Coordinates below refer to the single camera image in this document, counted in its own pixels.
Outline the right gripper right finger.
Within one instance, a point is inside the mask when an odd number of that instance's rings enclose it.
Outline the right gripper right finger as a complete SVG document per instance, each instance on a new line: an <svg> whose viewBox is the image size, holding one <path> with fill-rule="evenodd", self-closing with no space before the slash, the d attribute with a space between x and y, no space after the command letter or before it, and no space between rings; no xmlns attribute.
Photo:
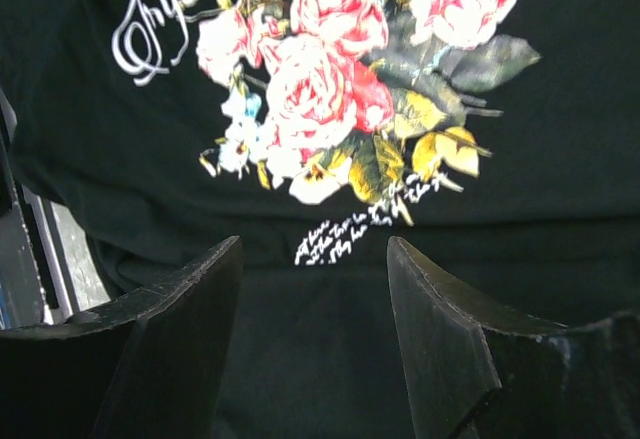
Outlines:
<svg viewBox="0 0 640 439"><path fill-rule="evenodd" d="M390 297L418 438L635 438L639 316L567 327L503 305L406 240Z"/></svg>

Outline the black printed t-shirt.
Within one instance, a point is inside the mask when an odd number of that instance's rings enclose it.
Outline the black printed t-shirt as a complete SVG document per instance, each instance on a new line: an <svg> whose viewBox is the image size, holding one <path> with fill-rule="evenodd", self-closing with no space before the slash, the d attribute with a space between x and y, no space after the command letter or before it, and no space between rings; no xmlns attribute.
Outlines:
<svg viewBox="0 0 640 439"><path fill-rule="evenodd" d="M564 325L639 305L639 0L1 0L1 87L110 293L242 239L217 438L412 436L392 236Z"/></svg>

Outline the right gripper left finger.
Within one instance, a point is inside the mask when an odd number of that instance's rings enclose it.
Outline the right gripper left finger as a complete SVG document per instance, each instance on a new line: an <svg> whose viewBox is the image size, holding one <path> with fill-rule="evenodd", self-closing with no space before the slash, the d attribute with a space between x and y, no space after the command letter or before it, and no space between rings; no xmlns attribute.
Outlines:
<svg viewBox="0 0 640 439"><path fill-rule="evenodd" d="M1 334L5 438L207 438L242 278L231 237L55 325Z"/></svg>

